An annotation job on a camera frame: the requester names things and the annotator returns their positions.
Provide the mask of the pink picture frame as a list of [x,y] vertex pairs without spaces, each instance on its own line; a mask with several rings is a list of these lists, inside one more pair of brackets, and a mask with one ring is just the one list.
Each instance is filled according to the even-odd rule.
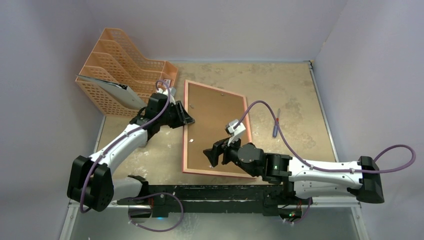
[[213,167],[203,153],[228,137],[225,126],[239,119],[247,108],[247,99],[240,93],[185,80],[184,109],[195,122],[183,128],[183,173],[250,178],[232,162]]

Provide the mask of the blue red screwdriver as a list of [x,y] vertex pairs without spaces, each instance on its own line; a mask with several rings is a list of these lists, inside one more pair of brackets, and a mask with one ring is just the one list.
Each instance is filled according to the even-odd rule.
[[272,137],[276,138],[277,134],[278,134],[278,126],[279,126],[279,117],[281,114],[281,109],[279,108],[277,110],[277,114],[276,114],[276,118],[275,118],[275,122],[274,122],[274,126],[273,126],[273,132],[272,132]]

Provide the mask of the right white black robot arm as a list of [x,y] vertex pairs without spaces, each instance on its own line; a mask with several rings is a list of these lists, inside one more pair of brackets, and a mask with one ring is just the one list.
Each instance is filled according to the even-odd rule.
[[227,138],[215,142],[203,154],[212,167],[233,163],[252,177],[283,184],[280,196],[288,204],[318,196],[354,196],[370,204],[385,201],[379,168],[369,156],[351,162],[301,161],[287,154],[264,152],[251,142],[229,143]]

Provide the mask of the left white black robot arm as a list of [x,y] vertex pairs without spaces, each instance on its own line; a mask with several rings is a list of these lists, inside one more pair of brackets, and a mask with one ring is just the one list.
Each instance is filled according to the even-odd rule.
[[79,203],[81,213],[103,211],[112,201],[130,198],[138,205],[149,199],[148,182],[128,175],[113,181],[113,173],[137,148],[144,147],[162,126],[176,129],[193,124],[195,119],[181,101],[166,93],[154,93],[147,106],[112,142],[88,157],[79,155],[72,163],[67,196]]

